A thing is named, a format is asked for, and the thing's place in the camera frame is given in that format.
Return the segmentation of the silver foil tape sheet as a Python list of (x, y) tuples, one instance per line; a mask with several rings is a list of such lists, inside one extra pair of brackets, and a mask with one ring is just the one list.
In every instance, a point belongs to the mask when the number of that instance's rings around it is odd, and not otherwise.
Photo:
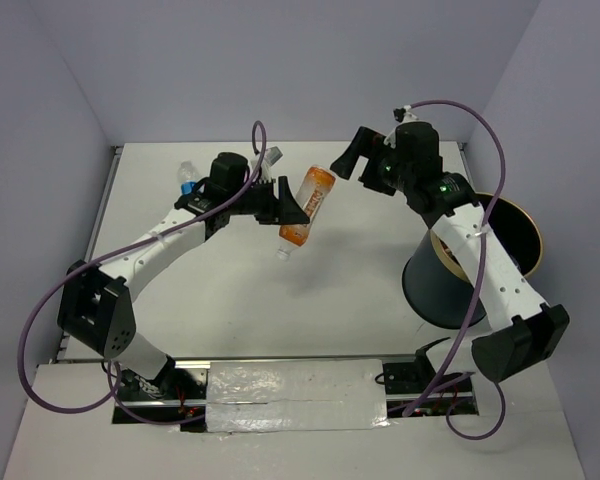
[(214, 363), (206, 426), (213, 433), (370, 430), (389, 424), (377, 359)]

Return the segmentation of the blue label water bottle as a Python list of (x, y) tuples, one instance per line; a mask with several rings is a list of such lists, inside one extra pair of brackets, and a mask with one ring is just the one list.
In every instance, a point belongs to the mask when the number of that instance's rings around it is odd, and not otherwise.
[(200, 180), (201, 175), (191, 161), (184, 161), (177, 170), (177, 181), (182, 195), (188, 195)]

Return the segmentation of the black metal base rail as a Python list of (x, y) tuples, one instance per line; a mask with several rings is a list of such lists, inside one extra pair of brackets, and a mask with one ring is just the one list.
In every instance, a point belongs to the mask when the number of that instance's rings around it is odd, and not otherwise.
[[(210, 372), (210, 366), (178, 368), (175, 386), (159, 397), (125, 370), (118, 390), (120, 402), (114, 408), (112, 423), (175, 426), (184, 432), (205, 432)], [(433, 366), (423, 353), (383, 359), (382, 370), (374, 374), (373, 381), (384, 388), (388, 417), (393, 419), (402, 415), (433, 377)], [(428, 417), (477, 413), (471, 376), (450, 373), (442, 378), (412, 415)]]

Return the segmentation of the orange drink bottle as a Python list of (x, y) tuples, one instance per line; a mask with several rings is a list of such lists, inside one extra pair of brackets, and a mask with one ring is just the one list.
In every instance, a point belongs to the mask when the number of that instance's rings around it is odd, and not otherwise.
[(290, 258), (293, 251), (302, 247), (309, 238), (313, 222), (332, 191), (336, 182), (333, 173), (324, 167), (311, 166), (296, 193), (295, 200), (308, 216), (309, 221), (304, 224), (283, 225), (279, 229), (279, 246), (276, 256), (283, 261)]

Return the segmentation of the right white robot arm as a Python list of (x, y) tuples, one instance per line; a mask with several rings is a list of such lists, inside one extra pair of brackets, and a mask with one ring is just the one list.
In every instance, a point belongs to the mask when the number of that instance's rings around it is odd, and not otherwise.
[(500, 383), (548, 359), (570, 323), (569, 314), (560, 304), (549, 305), (517, 269), (468, 180), (444, 170), (433, 126), (402, 123), (388, 136), (360, 127), (330, 169), (349, 179), (360, 158), (368, 161), (359, 178), (363, 186), (389, 196), (404, 194), (478, 293), (491, 327), (471, 344), (481, 374)]

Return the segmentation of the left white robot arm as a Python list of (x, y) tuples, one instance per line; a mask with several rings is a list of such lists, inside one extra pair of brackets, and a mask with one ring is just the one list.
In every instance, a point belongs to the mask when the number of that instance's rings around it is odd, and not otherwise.
[(208, 176), (182, 186), (174, 207), (138, 239), (136, 248), (93, 266), (83, 261), (72, 265), (57, 319), (61, 330), (130, 371), (153, 398), (164, 398), (186, 384), (174, 359), (138, 332), (133, 304), (172, 263), (203, 245), (234, 216), (249, 215), (261, 225), (305, 220), (287, 178), (270, 174), (281, 157), (276, 147), (252, 161), (220, 153)]

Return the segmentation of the black round bin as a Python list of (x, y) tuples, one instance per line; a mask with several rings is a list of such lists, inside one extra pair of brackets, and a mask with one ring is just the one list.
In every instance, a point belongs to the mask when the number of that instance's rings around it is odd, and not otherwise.
[[(500, 198), (489, 219), (521, 273), (528, 277), (543, 255), (541, 232), (532, 217), (514, 202)], [(428, 231), (402, 273), (404, 296), (426, 322), (458, 330), (466, 315), (473, 286), (455, 257), (433, 231)]]

